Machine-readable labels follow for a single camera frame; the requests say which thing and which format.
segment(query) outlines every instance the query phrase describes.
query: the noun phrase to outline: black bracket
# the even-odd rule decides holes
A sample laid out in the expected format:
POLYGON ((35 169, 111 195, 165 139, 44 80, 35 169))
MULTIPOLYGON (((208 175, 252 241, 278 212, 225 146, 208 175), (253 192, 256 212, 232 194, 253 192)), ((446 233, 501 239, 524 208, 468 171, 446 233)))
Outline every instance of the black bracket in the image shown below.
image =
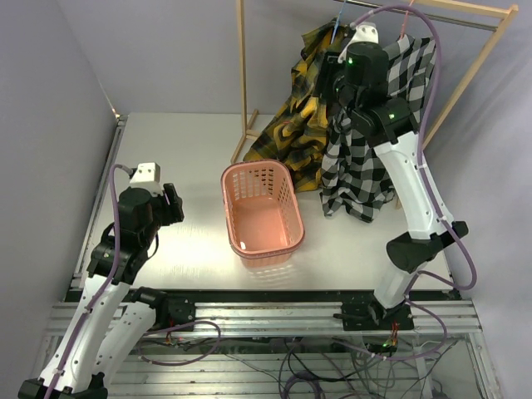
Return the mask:
POLYGON ((399 324, 400 330, 413 330, 414 322, 409 306, 400 306, 390 316, 375 323, 372 315, 368 312, 367 303, 344 303, 342 313, 334 314, 334 318, 342 320, 343 331, 391 331, 393 322, 399 324))
MULTIPOLYGON (((172 296, 169 303, 170 317, 174 325, 191 323, 196 319, 196 306, 188 298, 172 296)), ((194 326, 180 331, 194 331, 194 326)))

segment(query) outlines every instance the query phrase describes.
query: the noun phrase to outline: wooden drying rack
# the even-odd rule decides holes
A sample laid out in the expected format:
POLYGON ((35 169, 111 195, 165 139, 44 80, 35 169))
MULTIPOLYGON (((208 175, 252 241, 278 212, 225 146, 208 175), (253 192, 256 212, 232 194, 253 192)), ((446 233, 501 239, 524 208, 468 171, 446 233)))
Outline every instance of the wooden drying rack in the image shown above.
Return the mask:
MULTIPOLYGON (((379 7, 378 4, 372 4, 368 2, 359 2, 356 0, 347 0, 347 2, 354 4, 354 5, 364 6, 364 7, 371 7, 371 8, 379 7)), ((519 11, 519 8, 515 4, 510 6, 508 9, 504 9, 504 8, 497 8, 497 7, 481 6, 478 4, 471 4, 468 2, 457 2, 454 0, 416 0, 416 4, 437 7, 437 8, 442 8, 442 9, 452 10, 452 11, 457 11, 457 12, 465 12, 465 13, 474 14, 474 15, 481 15, 484 17, 493 17, 499 20, 499 23, 493 27, 494 29, 492 29, 493 34, 490 36, 490 38, 487 40, 485 45, 482 47, 482 50, 480 51, 478 57, 471 64, 470 68, 467 70, 465 75, 462 77, 460 83, 458 84, 456 89, 451 94, 451 97, 449 98, 445 106, 443 107, 443 110, 440 112, 440 115, 436 118, 436 121, 430 128, 428 134, 425 137, 425 141, 423 142, 423 148, 425 148, 429 144, 429 142, 432 140, 432 138, 434 137, 434 135, 440 128, 443 121, 447 118, 453 106, 455 106, 455 104, 458 102, 458 99, 460 98, 464 90, 469 86, 470 82, 473 80, 473 77, 475 77, 476 73, 479 71, 480 67, 482 66, 482 64, 488 57, 488 55, 491 53, 491 51, 493 50, 497 42, 500 40, 505 30, 511 24, 515 15, 519 11)), ((240 154, 240 151, 242 150, 242 146, 244 145, 244 142, 247 139, 256 139, 260 135, 260 132, 254 131, 252 129, 255 119, 257 118, 257 115, 259 114, 259 110, 254 110, 251 117, 248 120, 248 102, 247 102, 247 92, 246 92, 246 49, 245 49, 245 35, 244 35, 245 34, 244 33, 244 0, 236 0, 236 13, 237 13, 237 24, 239 28, 239 48, 240 48, 240 100, 242 103, 242 136, 240 137, 239 143, 237 144, 236 149, 234 150, 233 156, 231 157, 232 164, 239 157, 239 154, 240 154)), ((442 17, 441 20, 445 20, 447 22, 453 23, 452 18, 442 17)), ((460 21, 460 20, 456 20, 456 21, 460 22, 461 25, 465 24, 463 21, 460 21)))

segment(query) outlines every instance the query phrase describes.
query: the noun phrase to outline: wooden pole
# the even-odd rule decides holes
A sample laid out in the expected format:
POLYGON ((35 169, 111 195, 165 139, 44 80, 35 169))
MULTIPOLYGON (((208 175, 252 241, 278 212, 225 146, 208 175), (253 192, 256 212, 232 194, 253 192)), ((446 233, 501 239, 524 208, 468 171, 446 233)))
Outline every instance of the wooden pole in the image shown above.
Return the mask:
POLYGON ((240 50, 240 106, 242 112, 242 137, 231 157, 231 164, 236 162, 242 146, 246 140, 248 129, 248 101, 246 98, 246 41, 244 28, 244 0, 236 0, 236 22, 239 29, 239 50, 240 50))
POLYGON ((512 20, 515 18, 515 15, 517 15, 518 11, 519 11, 519 8, 516 5, 511 6, 508 14, 500 22, 499 26, 497 27, 497 30, 493 32, 491 37, 485 43, 484 47, 482 47, 482 50, 480 51, 479 56, 471 64, 470 68, 467 70, 465 75, 462 77, 460 83, 458 84, 456 89, 451 94, 449 101, 447 101, 440 115, 436 118, 436 121, 434 122, 434 125, 432 125, 428 135, 425 136, 425 140, 423 141, 423 148, 425 148, 431 142, 432 137, 434 137, 434 135, 440 128, 445 118, 447 118, 452 108, 458 102, 464 90, 469 86, 470 82, 473 80, 473 77, 475 77, 480 67, 482 67, 482 64, 484 64, 484 61, 490 55, 491 51, 493 50, 497 42, 500 40, 502 35, 505 33, 506 28, 508 28, 508 26, 511 24, 512 20))
POLYGON ((499 19, 505 19, 510 13, 510 10, 505 10, 504 8, 481 6, 480 4, 471 4, 470 2, 457 2, 455 0, 416 0, 416 4, 438 7, 458 12, 467 12, 469 14, 475 15, 484 15, 485 17, 493 17, 499 19))

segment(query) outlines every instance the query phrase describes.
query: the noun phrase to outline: clothing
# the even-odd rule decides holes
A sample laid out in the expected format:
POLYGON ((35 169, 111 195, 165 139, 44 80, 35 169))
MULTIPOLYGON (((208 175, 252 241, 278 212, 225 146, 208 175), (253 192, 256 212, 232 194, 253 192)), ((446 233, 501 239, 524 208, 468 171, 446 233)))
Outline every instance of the clothing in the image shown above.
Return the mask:
POLYGON ((339 51, 345 27, 330 44, 336 20, 303 35, 302 58, 292 68, 292 93, 253 143, 244 160, 280 160, 291 172, 296 191, 316 190, 321 183, 327 144, 327 104, 312 97, 323 55, 339 51))
MULTIPOLYGON (((436 60, 435 42, 405 35, 384 50, 390 59, 388 95, 405 98, 419 122, 436 60)), ((323 213, 329 216, 345 205, 349 214, 372 222, 393 198, 390 176, 366 139, 352 128, 345 108, 331 119, 328 137, 322 162, 323 213)))

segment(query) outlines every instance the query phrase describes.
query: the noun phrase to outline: white table surface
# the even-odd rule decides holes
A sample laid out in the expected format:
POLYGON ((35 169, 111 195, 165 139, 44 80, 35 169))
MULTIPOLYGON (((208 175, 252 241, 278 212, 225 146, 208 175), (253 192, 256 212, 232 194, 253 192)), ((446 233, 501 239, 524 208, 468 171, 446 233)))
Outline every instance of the white table surface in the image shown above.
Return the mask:
MULTIPOLYGON (((259 116, 261 130, 272 116, 259 116)), ((285 264, 245 268, 229 247, 220 177, 240 135, 239 115, 133 113, 116 162, 135 167, 157 162, 161 183, 174 183, 183 199, 185 221, 160 230, 160 248, 137 275, 134 287, 159 289, 323 289, 373 290, 390 263, 386 242, 406 231, 403 211, 395 201, 382 207, 371 224, 340 209, 323 216, 318 191, 298 194, 306 237, 285 264)), ((240 156, 247 151, 251 140, 240 156)), ((116 172, 116 188, 127 186, 116 172)), ((109 190, 96 221, 94 239, 112 221, 109 190)), ((90 250, 97 244, 91 242, 90 250)), ((443 254, 427 270, 449 278, 443 254)), ((414 289, 447 290, 421 276, 414 289)))

